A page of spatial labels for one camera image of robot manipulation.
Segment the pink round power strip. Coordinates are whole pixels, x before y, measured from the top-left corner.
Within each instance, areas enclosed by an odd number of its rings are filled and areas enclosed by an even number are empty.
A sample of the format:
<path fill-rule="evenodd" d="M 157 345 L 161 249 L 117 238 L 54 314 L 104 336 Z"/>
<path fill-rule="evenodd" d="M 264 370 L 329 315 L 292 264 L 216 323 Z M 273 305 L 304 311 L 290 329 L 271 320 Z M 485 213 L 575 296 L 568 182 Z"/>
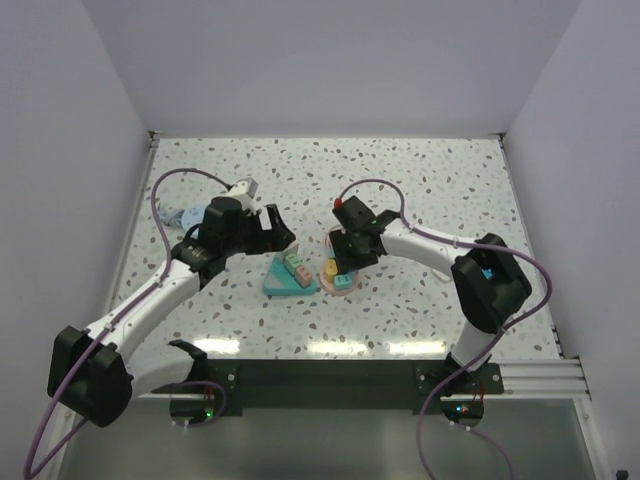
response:
<path fill-rule="evenodd" d="M 331 296 L 346 296 L 358 288 L 357 271 L 339 274 L 330 278 L 325 272 L 319 274 L 319 283 L 325 293 Z"/>

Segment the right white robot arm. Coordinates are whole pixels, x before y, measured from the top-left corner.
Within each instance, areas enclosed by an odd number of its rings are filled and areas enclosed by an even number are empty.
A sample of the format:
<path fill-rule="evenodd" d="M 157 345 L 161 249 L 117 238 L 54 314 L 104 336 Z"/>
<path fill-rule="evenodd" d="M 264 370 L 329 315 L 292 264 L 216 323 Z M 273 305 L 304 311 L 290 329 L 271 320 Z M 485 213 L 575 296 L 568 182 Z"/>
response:
<path fill-rule="evenodd" d="M 481 366 L 489 358 L 489 344 L 504 330 L 532 293 L 525 273 L 506 244 L 487 234 L 476 241 L 437 241 L 433 233 L 420 235 L 403 223 L 399 212 L 376 215 L 356 196 L 334 202 L 341 228 L 329 234 L 341 273 L 361 271 L 383 256 L 399 257 L 434 269 L 453 280 L 466 322 L 447 355 L 448 386 L 469 392 L 481 380 Z"/>

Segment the blue round power strip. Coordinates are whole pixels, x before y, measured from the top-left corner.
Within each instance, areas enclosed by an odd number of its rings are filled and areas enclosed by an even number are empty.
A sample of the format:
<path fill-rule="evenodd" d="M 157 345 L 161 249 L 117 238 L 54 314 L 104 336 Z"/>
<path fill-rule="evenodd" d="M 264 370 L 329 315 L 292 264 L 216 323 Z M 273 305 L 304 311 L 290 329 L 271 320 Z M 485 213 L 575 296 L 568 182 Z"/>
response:
<path fill-rule="evenodd" d="M 205 209 L 206 204 L 196 204 L 187 207 L 180 217 L 182 229 L 188 231 L 194 225 L 199 225 L 203 220 Z"/>

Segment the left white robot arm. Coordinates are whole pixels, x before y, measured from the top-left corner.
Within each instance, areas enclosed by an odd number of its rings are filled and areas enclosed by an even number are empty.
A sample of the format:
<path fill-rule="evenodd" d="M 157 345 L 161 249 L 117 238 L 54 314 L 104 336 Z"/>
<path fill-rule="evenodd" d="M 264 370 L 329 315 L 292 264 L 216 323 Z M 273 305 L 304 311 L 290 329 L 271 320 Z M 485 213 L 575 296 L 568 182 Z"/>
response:
<path fill-rule="evenodd" d="M 262 212 L 269 228 L 261 224 Z M 132 298 L 85 329 L 67 327 L 56 336 L 48 395 L 99 427 L 110 425 L 134 396 L 137 380 L 127 364 L 142 341 L 222 273 L 230 257 L 282 252 L 295 240 L 274 204 L 261 211 L 250 199 L 212 199 L 202 222 Z"/>

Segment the yellow plug adapter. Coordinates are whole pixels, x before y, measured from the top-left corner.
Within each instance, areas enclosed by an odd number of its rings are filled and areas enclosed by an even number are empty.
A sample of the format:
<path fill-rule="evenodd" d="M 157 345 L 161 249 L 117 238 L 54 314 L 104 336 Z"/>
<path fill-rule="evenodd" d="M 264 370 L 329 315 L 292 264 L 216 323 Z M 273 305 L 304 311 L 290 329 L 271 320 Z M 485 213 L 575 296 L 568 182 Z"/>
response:
<path fill-rule="evenodd" d="M 335 259 L 329 258 L 324 262 L 323 274 L 329 281 L 332 281 L 333 278 L 338 274 L 338 266 Z"/>

